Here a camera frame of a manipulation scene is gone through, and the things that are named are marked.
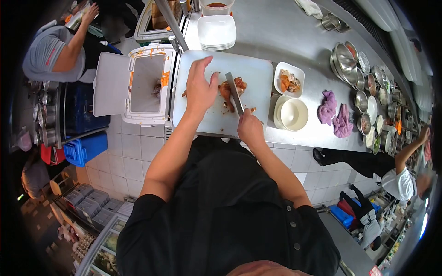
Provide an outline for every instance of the bin lid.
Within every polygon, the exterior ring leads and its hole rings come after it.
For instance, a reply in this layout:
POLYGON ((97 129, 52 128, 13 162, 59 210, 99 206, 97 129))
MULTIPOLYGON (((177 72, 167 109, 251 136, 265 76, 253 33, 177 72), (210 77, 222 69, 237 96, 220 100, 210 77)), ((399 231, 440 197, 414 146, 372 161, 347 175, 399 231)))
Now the bin lid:
POLYGON ((129 98, 130 57, 101 52, 94 79, 94 116, 123 114, 129 98))

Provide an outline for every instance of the gray shirt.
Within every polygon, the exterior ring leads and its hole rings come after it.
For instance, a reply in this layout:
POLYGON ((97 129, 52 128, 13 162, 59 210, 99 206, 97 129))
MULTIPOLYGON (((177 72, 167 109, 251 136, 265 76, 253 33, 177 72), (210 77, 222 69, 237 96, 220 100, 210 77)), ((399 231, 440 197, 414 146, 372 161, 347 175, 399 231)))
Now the gray shirt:
POLYGON ((65 26, 53 26, 53 22, 40 28, 23 60, 23 72, 30 80, 76 82, 84 70, 86 54, 83 47, 77 62, 67 72, 52 72, 63 47, 74 37, 65 26))

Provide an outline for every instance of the stainless steel counter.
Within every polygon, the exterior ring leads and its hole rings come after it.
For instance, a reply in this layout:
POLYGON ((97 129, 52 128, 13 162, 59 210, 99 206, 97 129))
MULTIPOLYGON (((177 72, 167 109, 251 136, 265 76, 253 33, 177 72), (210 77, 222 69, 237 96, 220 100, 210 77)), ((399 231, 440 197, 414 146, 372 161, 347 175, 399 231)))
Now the stainless steel counter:
MULTIPOLYGON (((334 135, 333 126, 320 123, 317 109, 324 98, 324 90, 334 91, 338 101, 337 113, 342 103, 347 104, 349 110, 354 107, 351 93, 355 90, 338 79, 330 68, 331 49, 338 42, 351 41, 358 51, 367 55, 371 66, 379 65, 386 69, 388 77, 392 78, 385 63, 370 45, 355 30, 343 34, 325 30, 319 20, 307 16, 293 0, 280 0, 277 5, 268 0, 236 1, 232 13, 237 38, 235 45, 226 52, 271 60, 274 68, 278 62, 284 61, 305 72, 304 89, 300 99, 309 110, 307 125, 298 132, 275 127, 273 112, 279 95, 273 88, 274 96, 265 131, 266 141, 369 151, 363 144, 362 135, 356 126, 351 136, 340 139, 334 135)), ((189 49, 201 49, 197 33, 197 20, 200 16, 200 13, 192 11, 183 30, 189 49)), ((379 113, 386 113, 382 106, 378 105, 378 109, 379 113)))

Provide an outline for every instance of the knife blade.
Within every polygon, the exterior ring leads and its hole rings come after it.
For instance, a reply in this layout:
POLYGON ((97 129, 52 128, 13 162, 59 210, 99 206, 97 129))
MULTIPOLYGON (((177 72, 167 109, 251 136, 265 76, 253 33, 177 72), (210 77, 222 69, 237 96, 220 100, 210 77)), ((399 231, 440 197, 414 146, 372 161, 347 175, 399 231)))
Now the knife blade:
POLYGON ((233 80, 233 76, 229 72, 229 73, 226 73, 225 78, 227 79, 227 82, 229 83, 230 93, 233 96, 233 101, 235 102, 235 105, 236 105, 236 111, 238 112, 239 115, 242 115, 242 114, 244 114, 244 108, 243 108, 243 104, 241 103, 240 95, 238 94, 238 89, 236 88, 235 81, 233 80))

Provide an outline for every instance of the cutting board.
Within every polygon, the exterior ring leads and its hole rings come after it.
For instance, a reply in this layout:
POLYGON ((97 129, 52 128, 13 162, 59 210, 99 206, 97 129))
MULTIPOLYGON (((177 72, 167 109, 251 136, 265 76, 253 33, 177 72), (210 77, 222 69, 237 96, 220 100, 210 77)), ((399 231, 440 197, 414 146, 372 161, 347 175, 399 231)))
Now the cutting board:
MULTIPOLYGON (((186 110, 187 97, 181 97, 181 94, 187 87, 186 82, 191 64, 193 61, 207 56, 213 56, 213 60, 206 67, 204 74, 206 80, 210 82, 210 76, 213 72, 220 72, 218 85, 226 81, 225 74, 227 72, 231 72, 233 78, 241 77, 247 83, 247 88, 244 90, 244 94, 241 95, 243 106, 244 108, 256 107, 253 115, 263 122, 265 129, 269 115, 273 81, 273 66, 271 62, 230 53, 198 50, 188 50, 181 56, 175 89, 173 125, 175 127, 178 125, 186 110)), ((198 126, 198 132, 238 137, 236 129, 238 128, 240 117, 237 112, 231 113, 227 107, 223 107, 224 101, 224 98, 218 91, 215 103, 207 110, 198 126)))

